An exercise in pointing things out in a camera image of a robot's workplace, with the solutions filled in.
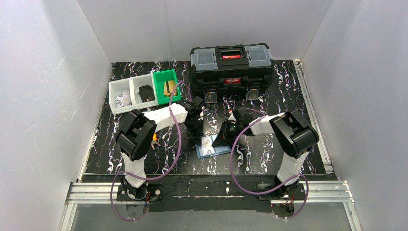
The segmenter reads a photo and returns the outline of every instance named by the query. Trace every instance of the black marble surface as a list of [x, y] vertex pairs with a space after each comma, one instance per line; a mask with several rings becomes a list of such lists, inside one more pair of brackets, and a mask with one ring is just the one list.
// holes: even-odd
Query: black marble surface
[[[175, 69], [178, 79], [188, 83], [190, 62], [131, 62], [115, 63], [113, 65], [110, 81], [145, 75], [150, 72]], [[277, 61], [275, 69], [278, 79], [274, 79], [265, 95], [259, 101], [242, 101], [239, 97], [224, 96], [223, 101], [205, 107], [204, 133], [205, 135], [217, 134], [224, 114], [238, 104], [260, 110], [268, 115], [284, 112], [289, 108], [298, 108], [309, 119], [305, 100], [303, 98], [299, 80], [292, 61]], [[187, 99], [186, 89], [181, 89], [182, 97]], [[143, 109], [155, 110], [165, 107]], [[87, 161], [85, 174], [114, 174], [124, 170], [119, 147], [115, 145], [114, 136], [120, 121], [127, 113], [113, 115], [106, 96], [101, 118], [94, 135], [93, 144]], [[186, 129], [182, 130], [182, 154], [171, 174], [183, 175], [229, 175], [229, 154], [212, 156], [199, 159], [192, 142], [186, 138]], [[157, 133], [160, 148], [156, 151], [150, 149], [145, 157], [146, 174], [162, 174], [172, 164], [177, 151], [177, 131], [175, 127], [165, 128]], [[234, 153], [235, 172], [239, 175], [276, 175], [282, 162], [283, 150], [278, 141], [271, 135], [256, 137], [243, 136], [240, 147]], [[322, 159], [316, 146], [307, 157], [303, 169], [305, 174], [325, 174]]]

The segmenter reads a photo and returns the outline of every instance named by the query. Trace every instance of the white wall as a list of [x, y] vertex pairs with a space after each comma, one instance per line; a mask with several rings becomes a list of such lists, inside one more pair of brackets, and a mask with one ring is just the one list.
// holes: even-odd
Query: white wall
[[0, 230], [58, 230], [111, 64], [76, 0], [1, 1]]
[[335, 0], [303, 68], [364, 230], [407, 230], [408, 2]]
[[332, 0], [78, 0], [111, 62], [190, 60], [193, 47], [264, 42], [301, 58]]

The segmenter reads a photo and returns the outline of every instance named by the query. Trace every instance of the toolbox lid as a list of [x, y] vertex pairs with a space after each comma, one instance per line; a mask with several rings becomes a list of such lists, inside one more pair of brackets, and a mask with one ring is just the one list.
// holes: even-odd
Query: toolbox lid
[[245, 46], [249, 67], [271, 66], [272, 54], [265, 45]]
[[197, 71], [218, 69], [216, 50], [214, 48], [194, 50], [194, 54], [191, 55], [190, 59], [191, 64], [195, 65]]

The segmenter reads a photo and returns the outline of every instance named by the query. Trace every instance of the gold card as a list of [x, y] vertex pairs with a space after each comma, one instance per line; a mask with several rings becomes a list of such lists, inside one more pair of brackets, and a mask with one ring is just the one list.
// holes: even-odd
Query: gold card
[[164, 87], [165, 88], [164, 95], [167, 96], [167, 97], [170, 97], [175, 86], [176, 86], [176, 82], [174, 80], [166, 81], [165, 82], [165, 87]]

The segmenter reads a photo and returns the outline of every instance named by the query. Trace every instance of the red label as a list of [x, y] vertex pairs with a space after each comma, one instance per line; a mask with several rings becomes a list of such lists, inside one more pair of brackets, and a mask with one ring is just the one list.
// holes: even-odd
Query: red label
[[222, 59], [239, 59], [241, 58], [240, 54], [233, 54], [233, 55], [223, 55]]
[[241, 78], [227, 78], [224, 80], [224, 83], [239, 83]]

